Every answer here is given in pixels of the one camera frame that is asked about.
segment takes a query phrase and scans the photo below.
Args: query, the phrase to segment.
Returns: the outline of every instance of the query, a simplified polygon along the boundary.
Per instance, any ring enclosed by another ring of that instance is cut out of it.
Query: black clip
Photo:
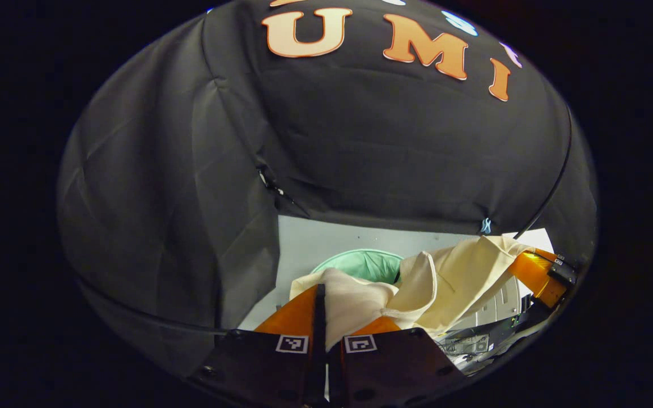
[[[297,207],[297,209],[300,209],[301,212],[306,214],[306,218],[308,218],[308,219],[311,218],[311,214],[309,214],[309,212],[306,211],[306,209],[304,209],[304,207],[301,207],[298,204],[298,202],[294,201],[294,199],[292,197],[290,197],[288,194],[284,193],[283,190],[280,189],[279,186],[277,186],[277,184],[274,183],[274,181],[270,181],[268,178],[266,178],[264,176],[264,171],[262,171],[261,168],[259,168],[259,170],[258,170],[258,175],[261,178],[261,181],[264,183],[264,186],[266,186],[266,189],[268,191],[273,191],[274,193],[279,194],[279,196],[282,196],[283,198],[287,199],[295,207]]]
[[[576,274],[573,266],[567,264],[564,259],[563,256],[558,256],[551,269],[549,269],[549,276],[562,283],[568,289],[576,285],[578,274]]]

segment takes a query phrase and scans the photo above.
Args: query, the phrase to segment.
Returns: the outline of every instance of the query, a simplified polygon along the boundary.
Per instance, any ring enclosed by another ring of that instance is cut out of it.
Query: zip tie
[[[261,170],[258,171],[258,176],[261,178],[261,181],[264,183],[264,185],[268,188],[269,182],[266,181],[266,178],[264,177],[264,173]]]
[[[482,229],[480,230],[480,234],[485,233],[485,234],[490,234],[490,219],[485,218],[482,220]]]

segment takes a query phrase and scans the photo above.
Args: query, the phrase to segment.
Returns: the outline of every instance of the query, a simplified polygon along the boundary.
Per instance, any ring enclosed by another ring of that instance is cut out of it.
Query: black cable
[[[554,263],[554,262],[555,262],[555,261],[552,261],[552,260],[550,260],[550,259],[548,259],[548,258],[546,258],[545,256],[543,256],[543,255],[541,255],[541,254],[539,254],[539,253],[538,253],[537,251],[536,251],[536,252],[534,252],[534,253],[533,253],[533,255],[535,255],[535,256],[537,256],[538,258],[543,258],[543,259],[545,259],[545,260],[547,260],[547,261],[549,261],[550,263]]]
[[[120,310],[124,312],[128,312],[130,313],[130,315],[141,318],[142,320],[148,322],[154,322],[160,326],[163,326],[164,328],[170,328],[170,329],[186,330],[186,331],[198,332],[198,333],[207,333],[211,335],[226,335],[228,333],[228,330],[226,329],[208,328],[207,326],[190,325],[189,323],[170,320],[170,318],[156,316],[154,314],[143,312],[142,310],[138,310],[136,308],[130,307],[129,305],[126,305],[120,302],[119,300],[114,299],[113,297],[102,292],[100,289],[98,289],[93,284],[88,282],[87,279],[85,279],[74,269],[72,269],[72,272],[75,274],[75,278],[77,279],[77,281],[80,282],[80,284],[82,284],[83,286],[87,287],[90,290],[90,292],[92,292],[97,297],[99,297],[100,300],[104,300],[105,302],[114,305]]]
[[[314,300],[314,321],[311,345],[311,359],[309,369],[304,379],[303,403],[306,406],[321,408],[329,406],[324,398],[324,383],[327,380],[327,309],[324,302],[327,290],[323,283],[316,285],[316,299]]]
[[[474,336],[475,328],[466,328],[466,329],[455,330],[455,331],[445,331],[445,337],[441,338],[440,341],[445,341],[453,338],[456,339],[457,341],[460,341],[463,338]]]
[[[534,224],[536,224],[536,221],[538,218],[541,216],[542,212],[546,209],[548,206],[549,202],[553,198],[554,194],[556,193],[556,190],[558,189],[558,185],[561,182],[561,179],[563,178],[563,173],[566,170],[566,165],[568,165],[568,156],[571,152],[571,139],[573,136],[573,119],[571,119],[571,111],[568,109],[568,105],[566,106],[566,111],[568,112],[568,147],[566,149],[566,157],[563,160],[563,166],[561,167],[561,171],[558,173],[558,177],[556,178],[556,182],[554,183],[554,186],[551,188],[551,192],[548,194],[544,202],[541,204],[541,207],[538,208],[536,211],[536,214],[533,215],[533,218],[529,220],[528,224],[521,229],[518,234],[513,237],[514,240],[517,240],[520,238],[521,235],[523,235],[524,232],[526,232],[529,228],[533,227]]]

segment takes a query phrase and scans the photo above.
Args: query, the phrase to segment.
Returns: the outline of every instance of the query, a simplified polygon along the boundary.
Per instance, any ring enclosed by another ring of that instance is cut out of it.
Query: beige towel
[[[508,237],[473,238],[402,260],[399,287],[327,269],[293,281],[290,298],[325,284],[327,349],[380,316],[436,337],[495,296],[510,279],[508,266],[526,250],[535,251]]]

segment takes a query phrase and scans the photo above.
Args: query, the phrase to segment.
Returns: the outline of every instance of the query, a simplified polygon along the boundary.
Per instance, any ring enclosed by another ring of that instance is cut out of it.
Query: black background
[[[601,193],[598,252],[572,307],[449,403],[653,406],[653,3],[443,3],[528,56],[564,95]],[[0,406],[212,403],[96,317],[66,272],[54,219],[81,109],[130,56],[212,6],[0,2]]]

